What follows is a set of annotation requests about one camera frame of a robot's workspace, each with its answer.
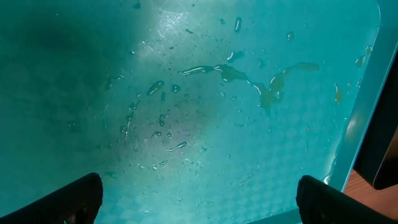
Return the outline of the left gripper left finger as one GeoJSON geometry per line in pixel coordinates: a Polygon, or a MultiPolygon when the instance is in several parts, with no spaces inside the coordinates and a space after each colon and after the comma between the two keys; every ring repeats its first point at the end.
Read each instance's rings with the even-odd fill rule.
{"type": "Polygon", "coordinates": [[[1,217],[1,223],[93,223],[103,203],[103,183],[92,172],[1,217]]]}

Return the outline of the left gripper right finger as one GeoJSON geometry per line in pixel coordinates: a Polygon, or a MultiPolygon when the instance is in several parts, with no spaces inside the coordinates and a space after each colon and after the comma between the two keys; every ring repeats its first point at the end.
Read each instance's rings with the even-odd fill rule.
{"type": "Polygon", "coordinates": [[[296,203],[303,224],[397,224],[310,175],[299,180],[296,203]]]}

